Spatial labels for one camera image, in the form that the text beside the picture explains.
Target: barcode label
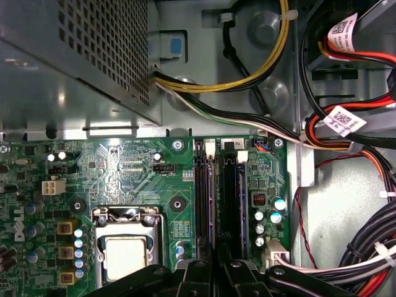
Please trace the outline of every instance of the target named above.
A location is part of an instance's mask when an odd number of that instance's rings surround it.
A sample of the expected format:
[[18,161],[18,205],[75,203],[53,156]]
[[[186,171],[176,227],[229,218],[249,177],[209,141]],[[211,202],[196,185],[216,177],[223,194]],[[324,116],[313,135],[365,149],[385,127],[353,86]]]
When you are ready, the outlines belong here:
[[342,137],[347,136],[351,132],[356,132],[367,124],[365,120],[355,116],[339,105],[323,119],[323,123]]
[[329,41],[341,50],[355,51],[352,44],[352,33],[357,20],[358,13],[355,13],[332,27],[327,34]]

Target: electrolytic capacitor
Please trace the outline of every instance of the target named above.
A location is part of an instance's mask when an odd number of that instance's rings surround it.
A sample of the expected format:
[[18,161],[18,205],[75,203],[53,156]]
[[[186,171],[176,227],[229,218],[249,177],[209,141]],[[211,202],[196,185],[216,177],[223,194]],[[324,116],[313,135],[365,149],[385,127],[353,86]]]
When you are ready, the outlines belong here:
[[264,219],[264,213],[261,210],[256,210],[254,213],[254,218],[256,221],[262,221]]
[[178,241],[176,243],[176,258],[177,260],[183,260],[186,258],[186,243],[184,241]]
[[265,243],[264,237],[258,236],[256,238],[256,240],[254,241],[254,243],[256,244],[257,247],[261,248],[264,245],[264,243]]
[[278,210],[279,212],[284,211],[287,207],[286,201],[284,201],[281,197],[274,197],[272,199],[272,205],[274,209]]
[[153,159],[155,162],[161,161],[163,159],[163,153],[161,153],[161,152],[154,153]]
[[17,254],[17,250],[14,247],[8,249],[7,251],[5,251],[0,255],[0,264],[7,262],[8,259],[14,257],[16,254]]
[[27,255],[27,262],[30,264],[37,263],[38,260],[44,258],[45,250],[42,247],[36,248],[33,252],[29,252]]
[[42,234],[44,232],[45,226],[42,223],[35,223],[33,226],[29,226],[26,229],[26,235],[29,238],[36,237],[37,235]]
[[83,267],[81,267],[80,269],[77,269],[74,272],[74,275],[76,278],[81,279],[84,277],[84,275],[86,275],[89,271],[90,267],[88,264],[85,264]]
[[87,243],[88,242],[88,236],[87,235],[83,235],[83,236],[81,236],[81,238],[77,238],[75,241],[74,241],[74,246],[77,248],[77,249],[80,249],[80,248],[82,248],[82,246],[85,244],[85,243]]
[[73,160],[75,158],[75,155],[72,152],[59,152],[58,158],[61,161],[68,161],[68,160]]
[[277,212],[276,210],[270,210],[268,212],[268,218],[270,219],[271,223],[273,224],[279,224],[282,222],[282,215]]
[[47,160],[50,161],[50,162],[57,161],[57,159],[58,159],[57,156],[55,154],[53,154],[53,153],[49,153],[47,155]]
[[88,262],[88,257],[83,256],[80,259],[74,261],[74,267],[81,269]]
[[81,225],[78,227],[76,230],[74,230],[74,236],[76,238],[82,237],[84,234],[88,233],[88,226],[87,225]]
[[16,193],[17,191],[18,191],[18,186],[16,184],[6,184],[0,186],[0,194]]
[[255,231],[256,231],[256,233],[258,235],[263,234],[264,231],[265,231],[264,225],[263,224],[257,224],[256,227],[255,227]]
[[7,271],[11,268],[13,268],[15,265],[17,265],[17,259],[14,257],[11,257],[10,259],[7,259],[5,263],[2,263],[0,265],[0,272]]
[[25,206],[25,212],[27,215],[34,215],[42,212],[44,209],[44,203],[42,201],[29,202]]

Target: screw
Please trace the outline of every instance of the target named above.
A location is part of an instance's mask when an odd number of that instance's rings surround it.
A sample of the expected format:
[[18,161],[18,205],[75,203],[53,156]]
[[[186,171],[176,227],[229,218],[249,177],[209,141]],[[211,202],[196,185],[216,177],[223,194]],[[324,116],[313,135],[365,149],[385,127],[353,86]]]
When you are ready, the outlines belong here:
[[231,262],[231,266],[234,268],[238,268],[238,267],[241,267],[242,264],[238,261],[234,261],[234,262]]
[[280,138],[276,138],[275,141],[273,142],[273,145],[279,149],[281,147],[283,147],[283,140],[281,140]]
[[107,224],[107,219],[106,219],[106,217],[105,216],[100,216],[99,218],[98,218],[98,224],[100,225],[100,226],[105,226],[106,224]]
[[172,147],[173,147],[174,150],[182,150],[182,148],[184,147],[183,141],[175,140],[172,143]]
[[0,145],[0,153],[8,153],[8,147],[5,145]]
[[148,223],[149,225],[154,225],[154,223],[155,223],[155,217],[153,217],[153,216],[151,216],[151,215],[146,215],[146,216],[144,217],[144,221],[145,221],[146,223]]
[[275,268],[273,272],[276,275],[284,275],[286,273],[282,268]]
[[164,268],[158,268],[156,270],[154,270],[154,274],[163,274],[165,272]]

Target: yellow wire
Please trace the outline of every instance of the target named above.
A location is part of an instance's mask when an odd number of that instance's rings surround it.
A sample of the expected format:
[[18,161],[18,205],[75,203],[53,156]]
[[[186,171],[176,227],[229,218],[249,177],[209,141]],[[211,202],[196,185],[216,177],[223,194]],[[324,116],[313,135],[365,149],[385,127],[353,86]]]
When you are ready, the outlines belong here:
[[[280,2],[280,7],[281,7],[281,15],[285,15],[286,12],[288,12],[289,7],[288,7],[288,1],[287,0],[279,0]],[[247,82],[252,81],[253,79],[258,78],[260,75],[263,73],[267,72],[277,61],[279,56],[281,55],[285,45],[286,45],[286,40],[287,40],[287,35],[289,31],[289,24],[290,22],[288,20],[283,19],[282,24],[281,24],[281,29],[280,29],[280,34],[279,38],[264,65],[262,65],[255,73],[251,74],[249,77],[241,80],[237,80],[235,82],[228,82],[225,84],[216,84],[216,85],[185,85],[185,84],[179,84],[176,82],[169,82],[164,79],[160,79],[158,77],[155,78],[155,80],[166,86],[167,88],[170,88],[174,91],[179,91],[179,92],[189,92],[189,93],[209,93],[209,92],[218,92],[222,90],[227,90],[229,88],[233,87],[238,87],[242,84],[245,84]]]

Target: cable tie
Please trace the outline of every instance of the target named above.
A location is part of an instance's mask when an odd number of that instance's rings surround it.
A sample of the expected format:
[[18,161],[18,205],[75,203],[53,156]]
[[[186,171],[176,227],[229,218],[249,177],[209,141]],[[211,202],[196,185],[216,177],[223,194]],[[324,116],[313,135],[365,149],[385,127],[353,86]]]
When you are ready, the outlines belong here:
[[363,255],[362,253],[360,253],[357,249],[355,249],[351,243],[348,243],[347,245],[347,250],[349,250],[355,257],[357,257],[358,259],[360,259],[361,261],[365,261],[366,260],[366,256]]
[[379,193],[379,197],[384,199],[388,199],[389,197],[396,197],[396,192],[381,191]]
[[286,11],[285,14],[279,15],[280,20],[295,20],[298,18],[298,11],[297,9],[292,9],[290,11]]
[[224,12],[218,16],[217,22],[219,24],[225,22],[235,22],[235,15],[232,12]]
[[384,257],[391,267],[396,267],[396,262],[394,261],[394,258],[392,258],[392,255],[389,253],[389,250],[386,246],[384,246],[382,243],[376,242],[374,243],[374,247],[377,253]]

